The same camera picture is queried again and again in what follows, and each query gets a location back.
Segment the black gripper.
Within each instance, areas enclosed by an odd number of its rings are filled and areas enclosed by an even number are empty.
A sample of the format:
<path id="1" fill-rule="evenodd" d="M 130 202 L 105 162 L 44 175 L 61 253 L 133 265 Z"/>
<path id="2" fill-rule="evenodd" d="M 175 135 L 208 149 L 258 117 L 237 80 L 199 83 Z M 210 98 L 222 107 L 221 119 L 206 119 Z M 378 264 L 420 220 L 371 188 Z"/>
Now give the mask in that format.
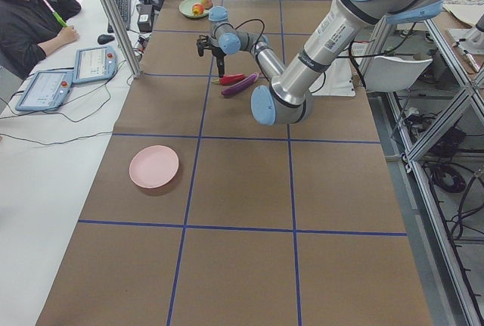
<path id="1" fill-rule="evenodd" d="M 218 77 L 222 78 L 222 68 L 225 66 L 225 52 L 220 48 L 214 46 L 212 49 L 212 54 L 216 58 L 216 65 L 218 70 Z"/>

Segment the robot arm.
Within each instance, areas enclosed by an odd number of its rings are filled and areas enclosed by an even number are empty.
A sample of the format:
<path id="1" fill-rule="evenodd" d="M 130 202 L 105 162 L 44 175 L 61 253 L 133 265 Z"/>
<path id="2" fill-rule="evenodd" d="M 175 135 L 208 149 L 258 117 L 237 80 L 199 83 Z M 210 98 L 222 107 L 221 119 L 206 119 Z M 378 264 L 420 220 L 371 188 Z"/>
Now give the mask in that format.
<path id="1" fill-rule="evenodd" d="M 388 24 L 418 22 L 435 17 L 443 0 L 333 0 L 298 55 L 283 65 L 262 34 L 235 29 L 222 6 L 210 10 L 211 32 L 197 40 L 199 54 L 210 50 L 223 65 L 223 57 L 239 51 L 251 53 L 269 80 L 251 95 L 255 120 L 266 126 L 298 123 L 313 107 L 310 86 L 344 51 L 358 32 L 384 18 Z"/>

